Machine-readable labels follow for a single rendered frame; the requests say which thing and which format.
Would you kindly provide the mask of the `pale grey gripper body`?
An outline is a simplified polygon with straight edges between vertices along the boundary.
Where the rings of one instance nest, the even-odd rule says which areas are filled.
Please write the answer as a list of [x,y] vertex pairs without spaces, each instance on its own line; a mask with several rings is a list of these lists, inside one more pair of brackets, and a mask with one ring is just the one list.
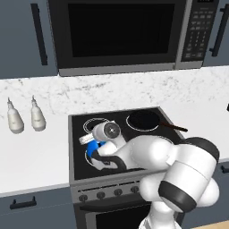
[[79,142],[81,145],[88,144],[89,142],[91,142],[93,140],[94,140],[94,137],[93,137],[92,133],[89,133],[89,134],[84,135],[84,136],[79,138]]

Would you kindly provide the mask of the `blue and white kettle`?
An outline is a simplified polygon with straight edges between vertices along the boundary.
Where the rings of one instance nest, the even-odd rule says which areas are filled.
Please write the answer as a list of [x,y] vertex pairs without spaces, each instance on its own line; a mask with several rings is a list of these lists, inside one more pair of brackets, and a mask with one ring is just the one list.
[[88,143],[85,158],[89,163],[101,171],[104,169],[123,172],[127,169],[126,164],[115,153],[117,146],[110,141],[93,140]]

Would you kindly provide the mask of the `black stove with oven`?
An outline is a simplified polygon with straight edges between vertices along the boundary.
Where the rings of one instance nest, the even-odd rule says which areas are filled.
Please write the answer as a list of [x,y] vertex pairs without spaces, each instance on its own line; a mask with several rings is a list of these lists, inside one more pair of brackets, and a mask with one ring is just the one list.
[[[151,107],[151,110],[159,115],[162,122],[172,124],[165,112],[159,107]],[[79,196],[86,194],[87,201],[97,200],[97,193],[103,191],[106,196],[103,199],[119,198],[126,196],[133,199],[140,195],[139,192],[132,193],[131,187],[140,185],[140,179],[148,174],[144,169],[131,169],[127,172],[115,172],[114,170],[97,170],[85,158],[87,145],[81,145],[79,138],[92,132],[93,128],[104,122],[114,122],[121,128],[123,138],[128,141],[140,135],[163,136],[173,143],[178,143],[183,139],[182,134],[174,129],[158,126],[153,131],[134,130],[127,122],[127,117],[132,110],[113,111],[94,114],[71,115],[69,123],[69,163],[70,163],[70,187],[72,193],[73,206],[80,203]],[[121,189],[123,194],[116,197],[114,190]]]

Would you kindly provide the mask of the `white bottle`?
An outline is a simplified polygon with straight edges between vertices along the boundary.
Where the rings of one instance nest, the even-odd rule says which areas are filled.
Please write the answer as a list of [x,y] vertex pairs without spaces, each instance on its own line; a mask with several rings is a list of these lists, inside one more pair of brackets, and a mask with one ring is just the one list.
[[7,101],[8,111],[8,126],[12,133],[19,134],[24,131],[24,122],[21,119],[21,116],[18,110],[13,106],[13,102],[11,100]]
[[32,98],[31,100],[31,125],[35,131],[44,131],[47,126],[46,119],[38,106],[37,100]]

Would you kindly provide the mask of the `black frying pan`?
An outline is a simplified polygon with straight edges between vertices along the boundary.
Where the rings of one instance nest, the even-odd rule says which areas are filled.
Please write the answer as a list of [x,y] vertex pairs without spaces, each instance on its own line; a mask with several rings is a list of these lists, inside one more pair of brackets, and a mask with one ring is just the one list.
[[138,110],[132,112],[128,117],[126,122],[137,131],[153,131],[159,125],[163,125],[165,127],[187,132],[186,128],[175,126],[170,123],[162,122],[159,118],[159,115],[151,110]]

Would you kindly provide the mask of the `black oven door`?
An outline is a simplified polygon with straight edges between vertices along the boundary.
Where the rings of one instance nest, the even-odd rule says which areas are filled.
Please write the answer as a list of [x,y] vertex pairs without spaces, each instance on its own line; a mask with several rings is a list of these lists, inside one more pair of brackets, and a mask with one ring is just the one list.
[[74,211],[78,229],[182,229],[184,213],[170,210],[163,202],[156,201],[151,205],[124,208],[107,212],[88,212],[80,210],[84,205],[120,203],[131,201],[146,201],[140,195],[129,199],[126,196],[119,198],[97,199],[76,203]]

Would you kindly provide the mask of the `blue-grey drawer front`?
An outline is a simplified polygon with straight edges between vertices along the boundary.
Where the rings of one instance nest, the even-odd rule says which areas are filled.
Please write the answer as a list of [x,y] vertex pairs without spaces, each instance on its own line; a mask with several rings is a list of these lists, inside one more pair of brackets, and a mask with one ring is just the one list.
[[229,161],[219,163],[213,175],[220,190],[218,201],[211,207],[196,208],[185,214],[181,224],[182,229],[191,229],[229,219],[229,174],[222,173],[221,165],[229,168]]
[[[10,210],[13,200],[37,205]],[[0,229],[77,229],[69,187],[0,198]]]

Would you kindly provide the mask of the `black and grey microwave oven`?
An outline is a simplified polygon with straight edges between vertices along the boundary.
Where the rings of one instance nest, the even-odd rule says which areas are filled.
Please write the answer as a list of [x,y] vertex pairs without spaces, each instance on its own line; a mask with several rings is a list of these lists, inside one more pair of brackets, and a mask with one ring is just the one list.
[[59,74],[198,69],[219,0],[47,0]]

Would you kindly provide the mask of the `blue-grey cupboard door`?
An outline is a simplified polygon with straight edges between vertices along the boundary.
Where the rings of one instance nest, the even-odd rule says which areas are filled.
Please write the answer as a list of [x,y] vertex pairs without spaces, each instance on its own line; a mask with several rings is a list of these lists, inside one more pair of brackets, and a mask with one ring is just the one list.
[[204,58],[204,67],[229,65],[229,18],[226,24],[225,33],[223,35],[223,39],[217,57],[213,57],[212,53],[209,51],[210,48],[214,47],[216,35],[219,29],[220,21],[222,19],[223,13],[220,11],[220,9],[224,8],[226,4],[229,4],[229,0],[219,0],[218,7],[216,10],[216,17],[214,19],[210,39],[208,42],[208,48]]
[[[37,4],[47,65],[42,65],[30,5]],[[58,74],[47,0],[0,0],[0,80]]]

